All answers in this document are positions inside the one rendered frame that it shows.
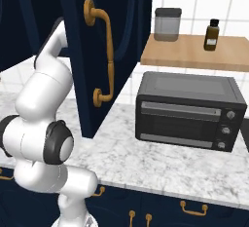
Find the navy cabinet door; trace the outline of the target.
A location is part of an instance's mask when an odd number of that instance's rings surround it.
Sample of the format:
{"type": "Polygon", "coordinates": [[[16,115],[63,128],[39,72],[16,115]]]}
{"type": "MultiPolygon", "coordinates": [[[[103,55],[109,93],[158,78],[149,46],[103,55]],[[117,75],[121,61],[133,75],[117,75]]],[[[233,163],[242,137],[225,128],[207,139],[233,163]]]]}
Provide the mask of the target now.
{"type": "Polygon", "coordinates": [[[93,91],[109,93],[106,25],[84,19],[85,0],[60,0],[70,56],[82,136],[92,138],[108,114],[143,53],[151,31],[152,0],[93,0],[111,21],[114,48],[114,95],[100,107],[93,105],[93,91]]]}

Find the black toaster oven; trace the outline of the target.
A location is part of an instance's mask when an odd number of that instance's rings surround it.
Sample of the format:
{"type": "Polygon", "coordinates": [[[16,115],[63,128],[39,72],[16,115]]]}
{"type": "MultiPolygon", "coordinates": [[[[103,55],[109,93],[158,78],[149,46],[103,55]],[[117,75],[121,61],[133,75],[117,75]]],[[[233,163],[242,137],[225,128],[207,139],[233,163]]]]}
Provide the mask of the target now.
{"type": "Polygon", "coordinates": [[[246,109],[232,77],[147,71],[136,97],[135,137],[231,152],[246,109]]]}

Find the grey lidded jar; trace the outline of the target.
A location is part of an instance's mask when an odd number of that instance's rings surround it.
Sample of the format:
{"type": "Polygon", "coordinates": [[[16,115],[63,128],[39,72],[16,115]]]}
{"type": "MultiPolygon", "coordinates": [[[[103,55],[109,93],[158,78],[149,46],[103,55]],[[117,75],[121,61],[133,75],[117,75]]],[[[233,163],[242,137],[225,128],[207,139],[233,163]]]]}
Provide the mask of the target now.
{"type": "Polygon", "coordinates": [[[180,8],[156,8],[154,38],[157,41],[177,41],[181,15],[180,8]]]}

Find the navy drawer front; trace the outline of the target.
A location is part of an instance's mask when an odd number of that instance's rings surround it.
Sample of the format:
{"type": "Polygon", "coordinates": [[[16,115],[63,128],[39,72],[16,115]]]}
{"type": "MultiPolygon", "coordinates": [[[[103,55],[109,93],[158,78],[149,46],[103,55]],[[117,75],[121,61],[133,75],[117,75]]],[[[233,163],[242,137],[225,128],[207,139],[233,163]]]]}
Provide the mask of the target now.
{"type": "Polygon", "coordinates": [[[152,215],[150,227],[249,227],[249,210],[145,193],[141,201],[143,224],[147,213],[152,215]],[[185,214],[181,200],[207,204],[207,214],[203,217],[185,214]]]}
{"type": "Polygon", "coordinates": [[[138,192],[99,184],[94,193],[99,192],[100,186],[105,187],[105,192],[100,197],[87,198],[88,206],[96,206],[117,211],[129,211],[130,209],[139,208],[141,195],[138,192]]]}

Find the brown glass bottle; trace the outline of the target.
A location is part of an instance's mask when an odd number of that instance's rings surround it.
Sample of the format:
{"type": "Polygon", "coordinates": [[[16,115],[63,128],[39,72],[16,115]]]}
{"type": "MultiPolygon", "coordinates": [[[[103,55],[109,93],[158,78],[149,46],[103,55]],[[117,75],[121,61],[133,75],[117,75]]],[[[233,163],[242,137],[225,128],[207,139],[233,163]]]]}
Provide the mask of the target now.
{"type": "Polygon", "coordinates": [[[216,50],[219,31],[220,31],[219,21],[217,19],[212,19],[206,28],[206,34],[205,34],[205,39],[204,39],[204,44],[203,44],[203,49],[205,51],[216,50]]]}

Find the wooden wall shelf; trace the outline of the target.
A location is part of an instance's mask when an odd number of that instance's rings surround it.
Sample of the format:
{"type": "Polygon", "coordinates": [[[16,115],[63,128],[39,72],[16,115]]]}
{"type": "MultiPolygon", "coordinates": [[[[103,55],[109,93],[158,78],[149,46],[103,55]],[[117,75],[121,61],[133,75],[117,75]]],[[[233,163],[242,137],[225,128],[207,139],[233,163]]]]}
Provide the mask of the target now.
{"type": "Polygon", "coordinates": [[[156,41],[151,34],[140,58],[142,65],[249,72],[249,41],[220,36],[215,51],[203,49],[202,35],[180,35],[175,42],[156,41]]]}

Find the navy wall cabinet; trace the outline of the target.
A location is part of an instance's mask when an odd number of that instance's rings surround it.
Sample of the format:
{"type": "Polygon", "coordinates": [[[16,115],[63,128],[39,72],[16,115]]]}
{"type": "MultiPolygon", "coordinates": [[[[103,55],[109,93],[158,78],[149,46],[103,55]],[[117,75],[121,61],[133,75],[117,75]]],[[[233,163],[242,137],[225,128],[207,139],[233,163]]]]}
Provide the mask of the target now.
{"type": "Polygon", "coordinates": [[[62,16],[60,0],[0,0],[0,72],[36,56],[62,16]]]}

